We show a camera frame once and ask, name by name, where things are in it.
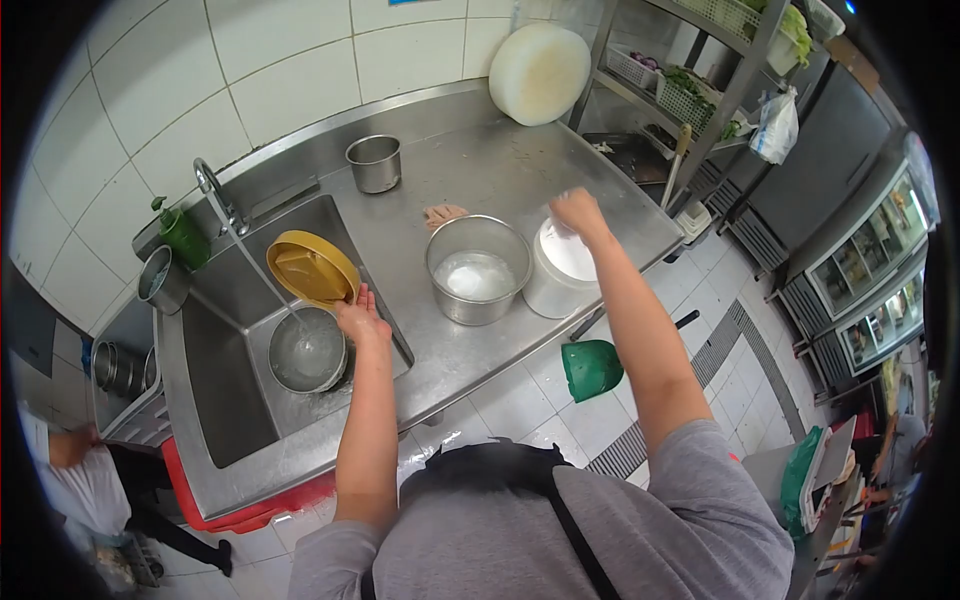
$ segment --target hand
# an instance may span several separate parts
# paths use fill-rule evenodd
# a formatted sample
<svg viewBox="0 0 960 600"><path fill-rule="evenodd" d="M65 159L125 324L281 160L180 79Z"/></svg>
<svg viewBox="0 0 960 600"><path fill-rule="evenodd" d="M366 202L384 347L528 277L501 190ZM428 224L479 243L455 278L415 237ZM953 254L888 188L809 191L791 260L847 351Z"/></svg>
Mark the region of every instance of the hand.
<svg viewBox="0 0 960 600"><path fill-rule="evenodd" d="M356 303L347 304L337 300L337 326L349 336L357 346L371 340L390 342L393 331L386 321L376 314L376 298L366 283L360 284Z"/></svg>
<svg viewBox="0 0 960 600"><path fill-rule="evenodd" d="M597 199L582 187L567 190L551 200L550 209L564 225L576 231L585 243L610 232L607 221L600 212L600 206L597 205Z"/></svg>

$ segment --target gray t-shirt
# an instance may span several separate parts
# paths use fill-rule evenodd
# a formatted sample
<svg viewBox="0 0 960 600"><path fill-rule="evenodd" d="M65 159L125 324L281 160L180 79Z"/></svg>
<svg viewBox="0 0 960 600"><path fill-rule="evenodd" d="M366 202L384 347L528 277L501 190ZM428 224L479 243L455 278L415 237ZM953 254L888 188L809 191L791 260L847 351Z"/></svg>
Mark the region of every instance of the gray t-shirt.
<svg viewBox="0 0 960 600"><path fill-rule="evenodd" d="M624 600L786 594L793 543L716 422L663 441L648 492L573 467L554 478ZM297 543L288 598L359 599L371 564L379 600L597 597L549 501L508 492L423 496L382 542L364 523L330 523Z"/></svg>

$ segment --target white bucket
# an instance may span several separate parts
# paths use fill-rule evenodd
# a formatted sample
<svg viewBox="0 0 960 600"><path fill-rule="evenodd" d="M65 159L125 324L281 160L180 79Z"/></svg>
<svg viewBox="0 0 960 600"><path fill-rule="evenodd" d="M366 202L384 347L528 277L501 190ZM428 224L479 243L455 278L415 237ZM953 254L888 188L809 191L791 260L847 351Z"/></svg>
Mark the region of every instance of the white bucket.
<svg viewBox="0 0 960 600"><path fill-rule="evenodd" d="M552 217L537 232L533 256L534 271L523 287L523 299L534 312L562 319L596 298L599 284L589 250L580 236L557 227Z"/></svg>

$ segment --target stainless steel sink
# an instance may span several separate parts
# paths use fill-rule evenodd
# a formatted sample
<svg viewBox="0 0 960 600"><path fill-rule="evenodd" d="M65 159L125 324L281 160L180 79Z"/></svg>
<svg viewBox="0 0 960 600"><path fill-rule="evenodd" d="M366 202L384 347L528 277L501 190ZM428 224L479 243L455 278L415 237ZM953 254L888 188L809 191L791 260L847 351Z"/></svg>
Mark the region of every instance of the stainless steel sink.
<svg viewBox="0 0 960 600"><path fill-rule="evenodd" d="M251 232L243 237L267 277L272 276L266 250L289 229L310 231L330 241L376 291L333 198L316 192L269 210L255 219ZM218 244L227 243L227 238L218 240ZM276 287L294 306L303 305L302 300L278 284ZM414 357L390 318L389 307L382 302L378 307L394 328L396 378L413 366ZM226 468L349 404L354 358L350 343L347 370L330 390L294 394L276 382L267 349L276 325L286 314L287 308L235 245L217 253L193 276L190 296L180 312L180 351L185 354L182 359L204 444L217 468ZM175 345L164 350L177 352L179 348Z"/></svg>

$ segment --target yellow plate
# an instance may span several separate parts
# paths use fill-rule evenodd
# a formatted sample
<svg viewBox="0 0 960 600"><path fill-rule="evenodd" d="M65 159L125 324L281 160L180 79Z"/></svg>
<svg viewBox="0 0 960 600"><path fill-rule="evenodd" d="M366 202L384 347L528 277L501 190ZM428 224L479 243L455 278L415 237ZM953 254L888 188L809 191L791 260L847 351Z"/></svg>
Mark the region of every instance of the yellow plate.
<svg viewBox="0 0 960 600"><path fill-rule="evenodd" d="M336 300L353 302L360 289L360 274L347 256L308 231L281 233L267 249L267 265L291 294L325 310Z"/></svg>

